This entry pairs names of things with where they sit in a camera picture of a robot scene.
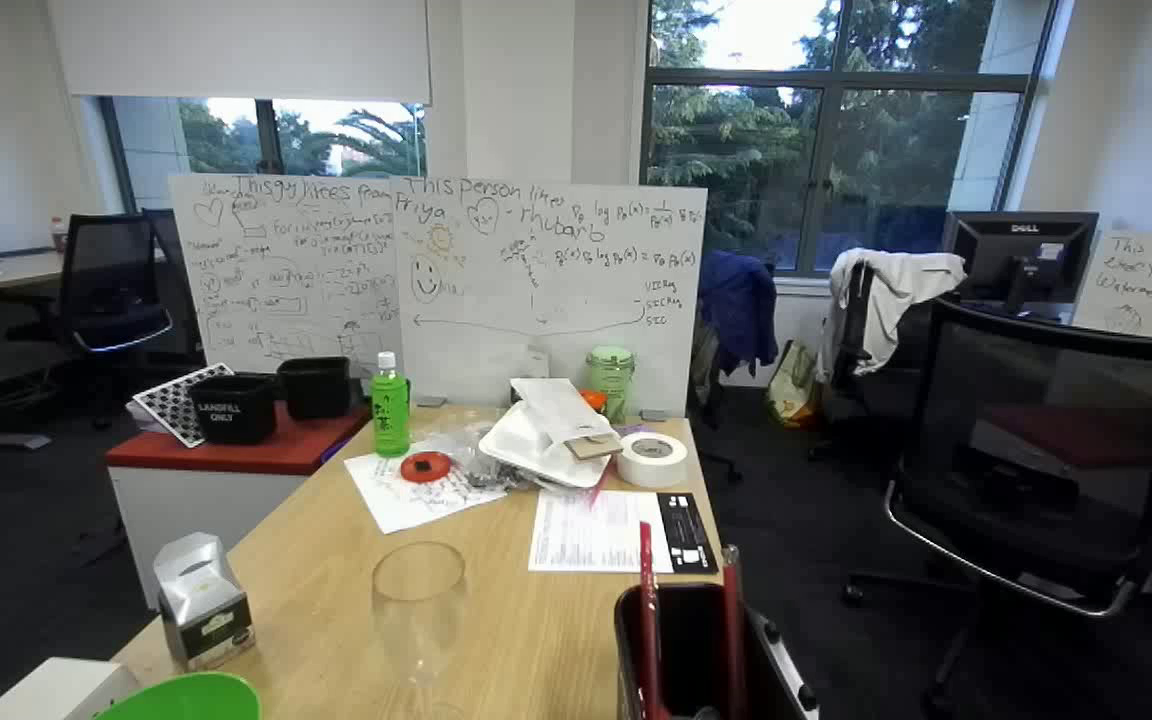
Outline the red round disc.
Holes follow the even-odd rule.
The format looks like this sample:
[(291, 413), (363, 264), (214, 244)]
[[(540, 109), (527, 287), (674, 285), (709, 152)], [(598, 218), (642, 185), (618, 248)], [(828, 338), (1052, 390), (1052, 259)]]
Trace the red round disc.
[(451, 472), (451, 456), (444, 456), (444, 450), (416, 450), (416, 456), (408, 456), (405, 463), (401, 463), (401, 474), (408, 481), (408, 482), (436, 482), (436, 481), (444, 481)]

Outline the white paper under disc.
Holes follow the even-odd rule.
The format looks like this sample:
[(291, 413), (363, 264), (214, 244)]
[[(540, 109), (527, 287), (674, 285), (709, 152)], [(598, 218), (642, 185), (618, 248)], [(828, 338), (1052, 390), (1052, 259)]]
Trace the white paper under disc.
[(372, 511), (383, 537), (421, 527), (504, 495), (504, 482), (492, 472), (451, 456), (451, 472), (436, 482), (408, 482), (401, 463), (408, 456), (351, 456), (348, 481), (356, 482), (363, 506)]

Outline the black computer monitor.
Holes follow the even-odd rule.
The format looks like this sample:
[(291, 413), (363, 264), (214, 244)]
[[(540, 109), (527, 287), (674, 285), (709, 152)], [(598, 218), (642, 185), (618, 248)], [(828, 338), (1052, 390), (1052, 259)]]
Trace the black computer monitor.
[(944, 244), (964, 259), (961, 303), (1063, 322), (1091, 251), (1098, 213), (953, 213)]

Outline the small grey black box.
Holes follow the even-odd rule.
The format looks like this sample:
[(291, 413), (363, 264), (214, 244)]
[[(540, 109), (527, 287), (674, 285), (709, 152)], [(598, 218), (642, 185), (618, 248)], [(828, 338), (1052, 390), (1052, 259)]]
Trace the small grey black box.
[(156, 560), (156, 611), (175, 665), (251, 638), (251, 602), (214, 531), (169, 539)]

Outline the green plastic bottle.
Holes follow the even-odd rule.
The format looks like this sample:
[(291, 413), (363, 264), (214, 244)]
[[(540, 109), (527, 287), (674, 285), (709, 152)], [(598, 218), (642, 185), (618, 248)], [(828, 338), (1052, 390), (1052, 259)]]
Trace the green plastic bottle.
[(381, 456), (408, 450), (408, 375), (392, 352), (375, 356), (375, 371), (369, 375), (372, 401), (372, 446)]

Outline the red top white cabinet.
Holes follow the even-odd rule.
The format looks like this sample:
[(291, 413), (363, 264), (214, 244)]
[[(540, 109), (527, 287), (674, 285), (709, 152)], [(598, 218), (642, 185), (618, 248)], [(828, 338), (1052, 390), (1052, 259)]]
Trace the red top white cabinet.
[(153, 560), (169, 539), (214, 531), (238, 547), (362, 428), (362, 413), (342, 418), (291, 418), (275, 413), (275, 433), (259, 444), (184, 446), (169, 433), (122, 439), (103, 463), (146, 602), (156, 602)]

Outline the black chair at left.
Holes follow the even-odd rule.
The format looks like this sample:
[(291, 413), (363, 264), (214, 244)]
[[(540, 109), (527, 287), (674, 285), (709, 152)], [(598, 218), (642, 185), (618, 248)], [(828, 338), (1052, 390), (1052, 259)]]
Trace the black chair at left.
[(68, 218), (62, 328), (91, 356), (127, 352), (173, 331), (146, 213)]

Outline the white jacket on chair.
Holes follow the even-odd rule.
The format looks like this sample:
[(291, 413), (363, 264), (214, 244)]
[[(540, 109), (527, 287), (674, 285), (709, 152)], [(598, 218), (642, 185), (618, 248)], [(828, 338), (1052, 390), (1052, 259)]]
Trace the white jacket on chair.
[[(871, 285), (861, 301), (849, 295), (854, 270), (869, 266)], [(861, 375), (881, 371), (900, 346), (900, 321), (911, 303), (928, 303), (964, 285), (964, 259), (958, 251), (881, 251), (849, 248), (831, 259), (831, 321), (861, 308)]]

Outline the green bowl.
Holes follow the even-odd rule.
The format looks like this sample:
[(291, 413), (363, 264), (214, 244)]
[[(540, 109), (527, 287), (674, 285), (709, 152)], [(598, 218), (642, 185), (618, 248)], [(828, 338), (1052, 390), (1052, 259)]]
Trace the green bowl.
[(134, 690), (96, 720), (259, 720), (259, 697), (228, 671), (188, 671)]

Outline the white whiteboard left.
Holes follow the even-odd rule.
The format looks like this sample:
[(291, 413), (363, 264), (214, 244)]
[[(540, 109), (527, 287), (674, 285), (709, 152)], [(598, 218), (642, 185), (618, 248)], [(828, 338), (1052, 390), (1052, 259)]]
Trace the white whiteboard left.
[(272, 371), (401, 345), (389, 178), (188, 171), (169, 191), (214, 363)]

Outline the black container with red sticks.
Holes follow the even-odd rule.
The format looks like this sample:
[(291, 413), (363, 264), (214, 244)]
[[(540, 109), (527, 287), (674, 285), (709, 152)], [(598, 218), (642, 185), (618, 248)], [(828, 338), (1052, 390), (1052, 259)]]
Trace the black container with red sticks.
[(718, 582), (659, 582), (635, 527), (635, 582), (611, 602), (618, 720), (824, 720), (786, 630), (745, 598), (745, 555)]

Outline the stack of white papers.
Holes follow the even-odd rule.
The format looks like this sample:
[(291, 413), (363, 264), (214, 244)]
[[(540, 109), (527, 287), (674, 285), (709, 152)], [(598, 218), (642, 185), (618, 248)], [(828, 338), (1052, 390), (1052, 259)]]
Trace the stack of white papers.
[(516, 378), (512, 390), (516, 402), (479, 435), (479, 450), (558, 488), (598, 488), (624, 446), (611, 418), (571, 378)]

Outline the printed white paper sheet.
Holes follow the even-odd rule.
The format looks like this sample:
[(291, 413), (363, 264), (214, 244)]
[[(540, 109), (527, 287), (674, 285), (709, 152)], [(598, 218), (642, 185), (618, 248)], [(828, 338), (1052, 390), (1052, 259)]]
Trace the printed white paper sheet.
[(651, 527), (651, 566), (674, 572), (659, 499), (651, 493), (562, 495), (543, 493), (531, 516), (527, 566), (577, 575), (632, 575), (642, 527)]

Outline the green lidded jar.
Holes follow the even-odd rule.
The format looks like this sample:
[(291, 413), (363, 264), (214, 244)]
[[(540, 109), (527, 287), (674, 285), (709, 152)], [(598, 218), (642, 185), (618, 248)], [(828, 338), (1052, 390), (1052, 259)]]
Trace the green lidded jar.
[(584, 384), (603, 394), (611, 423), (629, 414), (632, 375), (635, 356), (629, 346), (591, 346), (584, 356)]

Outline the white power strip box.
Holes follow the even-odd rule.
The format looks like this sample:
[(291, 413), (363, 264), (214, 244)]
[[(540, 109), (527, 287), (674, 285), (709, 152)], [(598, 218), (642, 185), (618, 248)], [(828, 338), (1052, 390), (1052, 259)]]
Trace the white power strip box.
[(0, 697), (0, 720), (96, 720), (134, 690), (123, 665), (49, 656)]

